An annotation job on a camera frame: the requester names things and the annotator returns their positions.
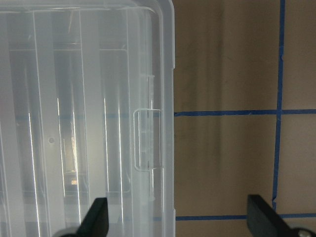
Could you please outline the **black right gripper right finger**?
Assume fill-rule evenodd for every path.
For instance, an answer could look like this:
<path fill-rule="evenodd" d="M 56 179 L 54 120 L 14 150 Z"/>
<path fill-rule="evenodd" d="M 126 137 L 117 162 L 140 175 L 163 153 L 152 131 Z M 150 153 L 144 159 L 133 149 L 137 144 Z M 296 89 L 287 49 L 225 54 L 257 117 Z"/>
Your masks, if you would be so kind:
<path fill-rule="evenodd" d="M 310 229 L 290 227 L 260 195 L 247 197 L 247 227 L 253 237 L 314 237 Z"/>

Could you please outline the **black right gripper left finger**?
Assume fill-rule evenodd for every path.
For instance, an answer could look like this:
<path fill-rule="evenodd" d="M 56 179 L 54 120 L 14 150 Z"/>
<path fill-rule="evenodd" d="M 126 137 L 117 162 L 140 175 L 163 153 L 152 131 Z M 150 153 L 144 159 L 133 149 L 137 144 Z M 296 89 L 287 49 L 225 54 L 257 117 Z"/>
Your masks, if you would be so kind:
<path fill-rule="evenodd" d="M 82 220 L 75 205 L 66 206 L 65 228 L 56 231 L 54 237 L 106 237 L 109 232 L 108 199 L 96 198 Z"/>

